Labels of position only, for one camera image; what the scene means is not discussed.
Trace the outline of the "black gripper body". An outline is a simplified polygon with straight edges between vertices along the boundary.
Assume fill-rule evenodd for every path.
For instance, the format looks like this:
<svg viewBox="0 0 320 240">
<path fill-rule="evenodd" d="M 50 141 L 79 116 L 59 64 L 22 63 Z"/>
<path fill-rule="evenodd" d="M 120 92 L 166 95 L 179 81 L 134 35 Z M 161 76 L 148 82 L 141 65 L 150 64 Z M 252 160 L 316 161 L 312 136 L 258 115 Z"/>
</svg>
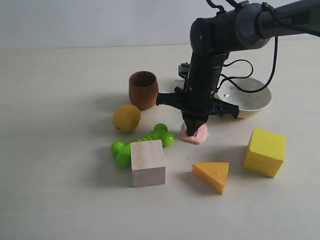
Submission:
<svg viewBox="0 0 320 240">
<path fill-rule="evenodd" d="M 211 115 L 239 116 L 239 107 L 216 99 L 215 94 L 228 53 L 191 56 L 183 89 L 174 93 L 158 93 L 156 105 L 166 105 L 181 111 L 184 119 L 207 120 Z"/>
</svg>

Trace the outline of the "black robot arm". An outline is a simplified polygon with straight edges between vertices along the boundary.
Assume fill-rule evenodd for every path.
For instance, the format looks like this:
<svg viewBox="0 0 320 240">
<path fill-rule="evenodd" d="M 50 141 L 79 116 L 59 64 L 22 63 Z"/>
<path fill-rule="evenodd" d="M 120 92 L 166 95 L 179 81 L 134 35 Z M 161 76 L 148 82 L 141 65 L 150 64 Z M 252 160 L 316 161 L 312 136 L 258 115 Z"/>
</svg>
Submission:
<svg viewBox="0 0 320 240">
<path fill-rule="evenodd" d="M 178 74 L 184 87 L 157 95 L 157 105 L 181 110 L 186 133 L 193 136 L 210 115 L 237 118 L 239 107 L 216 99 L 225 60 L 231 52 L 260 49 L 271 38 L 299 34 L 320 34 L 320 3 L 299 0 L 273 8 L 267 3 L 230 1 L 233 10 L 219 5 L 215 17 L 198 18 L 190 28 L 192 55 Z"/>
</svg>

